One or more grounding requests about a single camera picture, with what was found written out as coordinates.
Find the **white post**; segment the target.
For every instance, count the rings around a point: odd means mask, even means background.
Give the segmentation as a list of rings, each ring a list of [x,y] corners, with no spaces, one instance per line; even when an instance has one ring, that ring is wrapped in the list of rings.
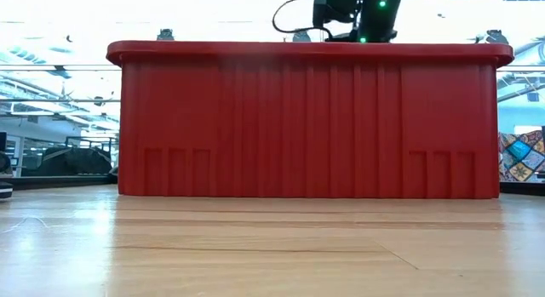
[[[22,163],[24,158],[24,150],[25,150],[25,138],[22,136],[15,136],[16,145],[14,149],[14,155],[18,158],[16,170],[14,172],[14,176],[19,178],[21,177],[22,172]]]

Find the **dark covered mound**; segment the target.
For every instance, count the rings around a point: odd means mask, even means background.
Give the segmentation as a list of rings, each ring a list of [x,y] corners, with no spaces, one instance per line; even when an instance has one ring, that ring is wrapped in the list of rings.
[[[51,147],[42,155],[37,168],[26,166],[23,176],[73,176],[109,174],[111,155],[99,148]]]

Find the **red plastic bin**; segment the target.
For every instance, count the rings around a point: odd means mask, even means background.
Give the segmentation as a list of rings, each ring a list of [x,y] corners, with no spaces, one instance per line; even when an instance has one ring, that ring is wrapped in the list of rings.
[[[489,199],[505,44],[118,41],[118,188]]]

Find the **colourful patchwork cloth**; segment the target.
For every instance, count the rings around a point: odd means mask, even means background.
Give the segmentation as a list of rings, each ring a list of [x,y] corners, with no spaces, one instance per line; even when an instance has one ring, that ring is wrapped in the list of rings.
[[[541,130],[498,134],[501,182],[540,182],[545,174],[545,141]]]

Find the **black railing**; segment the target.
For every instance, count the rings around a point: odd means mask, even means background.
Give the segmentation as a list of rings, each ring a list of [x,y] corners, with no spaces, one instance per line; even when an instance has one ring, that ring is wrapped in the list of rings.
[[[79,148],[100,148],[111,154],[117,154],[119,148],[118,138],[111,136],[67,136],[64,145]]]

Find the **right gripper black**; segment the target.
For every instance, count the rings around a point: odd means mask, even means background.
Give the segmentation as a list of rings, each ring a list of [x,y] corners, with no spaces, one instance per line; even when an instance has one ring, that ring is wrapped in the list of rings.
[[[389,43],[401,0],[360,0],[360,10],[349,33],[328,37],[327,42]]]

